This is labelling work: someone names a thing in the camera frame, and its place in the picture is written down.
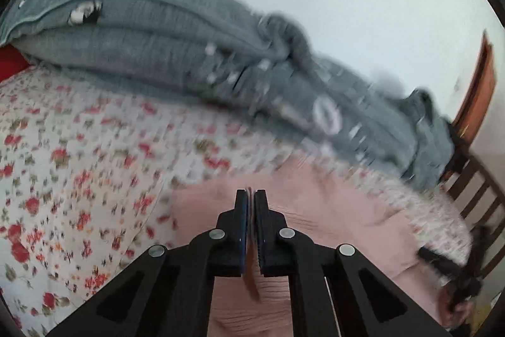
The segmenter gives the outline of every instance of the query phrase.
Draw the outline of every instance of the floral bedsheet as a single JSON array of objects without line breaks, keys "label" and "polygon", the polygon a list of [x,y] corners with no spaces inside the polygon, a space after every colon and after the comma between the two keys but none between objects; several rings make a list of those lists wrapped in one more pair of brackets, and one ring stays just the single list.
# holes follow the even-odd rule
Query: floral bedsheet
[{"label": "floral bedsheet", "polygon": [[439,190],[241,124],[212,107],[114,93],[45,68],[0,84],[0,292],[26,335],[47,334],[153,244],[178,246],[170,192],[269,173],[293,153],[405,210],[420,245],[463,263],[470,236]]}]

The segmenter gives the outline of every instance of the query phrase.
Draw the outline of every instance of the red pillow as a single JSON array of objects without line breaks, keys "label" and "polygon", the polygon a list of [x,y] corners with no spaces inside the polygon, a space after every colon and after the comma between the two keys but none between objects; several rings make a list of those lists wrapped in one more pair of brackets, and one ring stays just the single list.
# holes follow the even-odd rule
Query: red pillow
[{"label": "red pillow", "polygon": [[0,81],[10,78],[28,66],[27,61],[13,46],[0,48]]}]

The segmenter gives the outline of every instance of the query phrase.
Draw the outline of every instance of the person's hand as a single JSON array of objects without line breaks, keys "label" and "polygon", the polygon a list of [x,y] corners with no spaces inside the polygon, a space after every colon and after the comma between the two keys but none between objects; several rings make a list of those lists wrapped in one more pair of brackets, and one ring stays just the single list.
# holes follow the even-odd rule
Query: person's hand
[{"label": "person's hand", "polygon": [[440,315],[440,322],[443,327],[456,328],[463,324],[463,322],[470,316],[473,311],[473,301],[464,301],[456,305],[454,311],[449,311],[449,304],[453,298],[451,291],[451,284],[446,284],[438,295],[438,313]]}]

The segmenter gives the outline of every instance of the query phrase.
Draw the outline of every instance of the fabric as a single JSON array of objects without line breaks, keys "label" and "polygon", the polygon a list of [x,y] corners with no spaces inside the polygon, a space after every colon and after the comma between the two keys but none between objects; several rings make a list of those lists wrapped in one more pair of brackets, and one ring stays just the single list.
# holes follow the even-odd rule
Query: fabric
[{"label": "fabric", "polygon": [[0,114],[0,288],[33,337],[151,245],[180,244],[192,223],[172,212],[174,191],[271,174],[291,155],[404,211],[419,246],[460,264],[468,256],[469,231],[438,188],[416,193],[395,177],[306,153],[217,107],[110,92],[32,67],[0,84]]},{"label": "fabric", "polygon": [[28,66],[28,62],[12,46],[0,48],[0,81],[10,78]]},{"label": "fabric", "polygon": [[[233,208],[237,188],[248,187],[266,190],[270,208],[315,243],[354,245],[439,321],[437,284],[419,275],[418,244],[405,213],[366,197],[335,173],[296,159],[271,175],[215,179],[176,191],[172,213],[180,221],[191,221],[180,228],[178,240],[187,244],[214,228],[219,213]],[[292,335],[285,330],[291,323],[288,280],[261,276],[255,247],[252,255],[242,278],[216,279],[209,335],[223,335],[222,328],[235,335]]]},{"label": "fabric", "polygon": [[453,147],[426,92],[388,99],[236,0],[12,0],[0,45],[233,107],[277,136],[433,188]]}]

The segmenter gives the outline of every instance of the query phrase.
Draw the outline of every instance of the crumpled gray duvet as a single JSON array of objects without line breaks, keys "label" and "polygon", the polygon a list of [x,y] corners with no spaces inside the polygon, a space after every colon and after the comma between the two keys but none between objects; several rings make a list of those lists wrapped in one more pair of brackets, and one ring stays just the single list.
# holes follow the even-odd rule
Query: crumpled gray duvet
[{"label": "crumpled gray duvet", "polygon": [[388,98],[315,56],[294,23],[236,0],[11,0],[0,15],[0,46],[7,43],[113,83],[227,105],[280,137],[330,147],[417,190],[437,184],[453,153],[427,92]]}]

